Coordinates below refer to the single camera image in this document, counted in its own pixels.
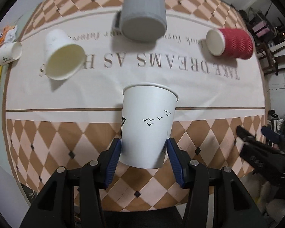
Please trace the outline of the white paper cup with birds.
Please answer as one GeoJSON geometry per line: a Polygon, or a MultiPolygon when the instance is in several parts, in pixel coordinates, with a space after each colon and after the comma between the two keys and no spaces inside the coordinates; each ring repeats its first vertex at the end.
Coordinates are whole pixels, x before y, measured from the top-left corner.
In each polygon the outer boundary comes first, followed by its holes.
{"type": "Polygon", "coordinates": [[[162,167],[177,101],[174,91],[156,83],[124,88],[120,162],[141,169],[162,167]]]}

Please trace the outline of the red ripple paper cup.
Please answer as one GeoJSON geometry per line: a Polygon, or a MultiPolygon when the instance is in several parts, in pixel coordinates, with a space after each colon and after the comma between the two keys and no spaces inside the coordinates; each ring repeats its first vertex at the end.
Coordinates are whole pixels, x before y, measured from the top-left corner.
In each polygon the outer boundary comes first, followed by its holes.
{"type": "Polygon", "coordinates": [[[250,34],[242,29],[211,29],[205,38],[206,46],[213,56],[250,59],[254,42],[250,34]]]}

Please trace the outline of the white paper cup lying open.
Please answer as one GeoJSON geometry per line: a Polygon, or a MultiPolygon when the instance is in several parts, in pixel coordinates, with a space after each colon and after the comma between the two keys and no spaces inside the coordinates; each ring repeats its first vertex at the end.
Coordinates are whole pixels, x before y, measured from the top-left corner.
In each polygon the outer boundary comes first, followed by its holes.
{"type": "Polygon", "coordinates": [[[86,54],[61,29],[50,31],[45,37],[45,73],[56,81],[69,79],[84,65],[86,54]]]}

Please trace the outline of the white paper cup at edge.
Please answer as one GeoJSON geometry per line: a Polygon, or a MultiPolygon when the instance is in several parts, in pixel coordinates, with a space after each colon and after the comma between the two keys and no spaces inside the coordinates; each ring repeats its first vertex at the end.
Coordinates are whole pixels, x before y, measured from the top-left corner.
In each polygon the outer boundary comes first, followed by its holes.
{"type": "Polygon", "coordinates": [[[0,47],[0,65],[4,66],[18,60],[22,55],[20,42],[6,43],[0,47]]]}

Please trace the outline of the checkered brown pink tablecloth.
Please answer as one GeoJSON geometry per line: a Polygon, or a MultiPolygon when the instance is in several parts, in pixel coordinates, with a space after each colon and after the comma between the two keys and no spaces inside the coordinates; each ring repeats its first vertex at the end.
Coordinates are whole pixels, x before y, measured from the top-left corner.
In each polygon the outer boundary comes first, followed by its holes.
{"type": "Polygon", "coordinates": [[[167,32],[143,44],[113,30],[123,2],[44,0],[29,17],[4,88],[15,179],[38,192],[58,167],[82,167],[121,139],[113,182],[100,192],[103,208],[183,204],[188,192],[173,175],[169,137],[207,167],[250,173],[236,128],[261,138],[258,59],[215,57],[205,42],[219,27],[245,32],[239,13],[220,0],[165,0],[167,32]]]}

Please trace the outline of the dark wooden chair at right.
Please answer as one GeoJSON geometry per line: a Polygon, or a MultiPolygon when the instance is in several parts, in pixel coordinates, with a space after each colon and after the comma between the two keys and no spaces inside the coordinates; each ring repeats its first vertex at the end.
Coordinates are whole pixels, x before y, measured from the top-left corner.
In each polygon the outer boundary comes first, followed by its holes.
{"type": "Polygon", "coordinates": [[[256,45],[256,53],[265,76],[285,72],[285,41],[269,47],[265,42],[256,45]]]}

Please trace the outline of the crumpled white paper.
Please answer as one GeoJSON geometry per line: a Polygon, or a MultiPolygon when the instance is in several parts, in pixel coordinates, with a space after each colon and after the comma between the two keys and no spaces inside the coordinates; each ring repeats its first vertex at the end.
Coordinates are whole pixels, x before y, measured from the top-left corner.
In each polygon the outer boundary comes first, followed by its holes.
{"type": "Polygon", "coordinates": [[[6,43],[13,43],[16,40],[17,29],[18,29],[17,25],[15,25],[15,26],[6,26],[3,29],[4,44],[6,44],[6,43]]]}

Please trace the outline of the grey ribbed mug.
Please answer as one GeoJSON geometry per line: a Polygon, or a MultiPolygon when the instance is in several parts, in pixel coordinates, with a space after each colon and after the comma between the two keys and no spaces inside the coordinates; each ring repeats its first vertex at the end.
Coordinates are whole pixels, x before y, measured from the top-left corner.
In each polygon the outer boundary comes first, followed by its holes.
{"type": "Polygon", "coordinates": [[[167,30],[165,0],[123,0],[113,28],[132,41],[156,42],[167,30]]]}

